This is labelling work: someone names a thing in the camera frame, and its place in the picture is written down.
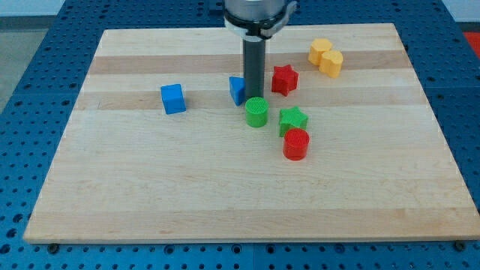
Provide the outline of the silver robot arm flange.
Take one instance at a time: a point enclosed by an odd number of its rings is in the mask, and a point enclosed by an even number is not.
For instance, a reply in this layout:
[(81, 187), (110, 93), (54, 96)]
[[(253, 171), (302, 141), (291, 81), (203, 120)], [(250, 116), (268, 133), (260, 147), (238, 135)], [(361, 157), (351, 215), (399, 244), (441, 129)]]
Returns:
[(224, 0), (224, 25), (244, 41), (260, 42), (276, 35), (298, 7), (287, 0)]

